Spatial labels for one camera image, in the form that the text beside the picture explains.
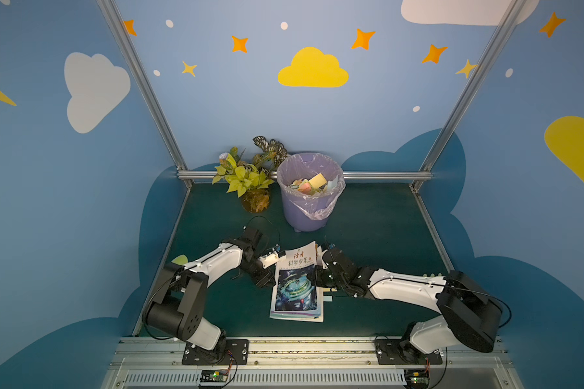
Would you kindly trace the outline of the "paperback book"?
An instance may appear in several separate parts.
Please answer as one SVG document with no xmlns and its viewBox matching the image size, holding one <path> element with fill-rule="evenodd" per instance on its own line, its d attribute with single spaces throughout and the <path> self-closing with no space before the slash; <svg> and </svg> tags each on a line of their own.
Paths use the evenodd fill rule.
<svg viewBox="0 0 584 389">
<path fill-rule="evenodd" d="M 324 322 L 324 289 L 318 286 L 323 263 L 318 254 L 317 244 L 311 242 L 286 251 L 276 262 L 271 319 Z"/>
</svg>

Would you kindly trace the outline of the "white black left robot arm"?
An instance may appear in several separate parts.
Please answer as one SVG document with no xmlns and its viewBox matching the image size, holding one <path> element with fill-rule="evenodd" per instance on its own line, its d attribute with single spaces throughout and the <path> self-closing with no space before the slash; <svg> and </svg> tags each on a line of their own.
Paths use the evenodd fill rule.
<svg viewBox="0 0 584 389">
<path fill-rule="evenodd" d="M 274 274 L 259 261 L 261 233 L 227 239 L 209 254 L 186 264 L 169 263 L 157 278 L 141 322 L 206 352 L 223 353 L 223 330 L 204 318 L 209 286 L 233 269 L 258 288 L 275 285 Z"/>
</svg>

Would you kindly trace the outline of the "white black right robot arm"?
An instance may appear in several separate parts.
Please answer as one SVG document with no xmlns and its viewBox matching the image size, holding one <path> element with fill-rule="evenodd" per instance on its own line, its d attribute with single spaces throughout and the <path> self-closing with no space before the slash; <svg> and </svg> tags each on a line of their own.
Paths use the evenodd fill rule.
<svg viewBox="0 0 584 389">
<path fill-rule="evenodd" d="M 407 327 L 395 349 L 408 363 L 454 345 L 479 353 L 494 350 L 504 313 L 502 302 L 465 273 L 452 270 L 446 276 L 419 277 L 356 267 L 336 247 L 325 251 L 322 261 L 326 266 L 309 276 L 315 286 L 335 288 L 352 298 L 405 302 L 439 314 Z"/>
</svg>

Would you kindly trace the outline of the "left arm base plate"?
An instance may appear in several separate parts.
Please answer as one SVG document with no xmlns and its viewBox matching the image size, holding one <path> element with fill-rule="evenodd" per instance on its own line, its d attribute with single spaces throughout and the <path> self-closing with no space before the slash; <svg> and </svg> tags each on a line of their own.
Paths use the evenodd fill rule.
<svg viewBox="0 0 584 389">
<path fill-rule="evenodd" d="M 183 352 L 183 366 L 246 366 L 250 342 L 248 339 L 220 340 L 212 350 L 187 343 Z"/>
</svg>

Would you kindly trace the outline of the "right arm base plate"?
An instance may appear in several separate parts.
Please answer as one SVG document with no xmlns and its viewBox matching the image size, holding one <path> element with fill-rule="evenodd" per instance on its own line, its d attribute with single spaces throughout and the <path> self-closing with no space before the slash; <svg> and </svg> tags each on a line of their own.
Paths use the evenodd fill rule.
<svg viewBox="0 0 584 389">
<path fill-rule="evenodd" d="M 441 353 L 436 350 L 424 354 L 406 340 L 378 336 L 374 340 L 376 357 L 380 365 L 442 365 Z"/>
</svg>

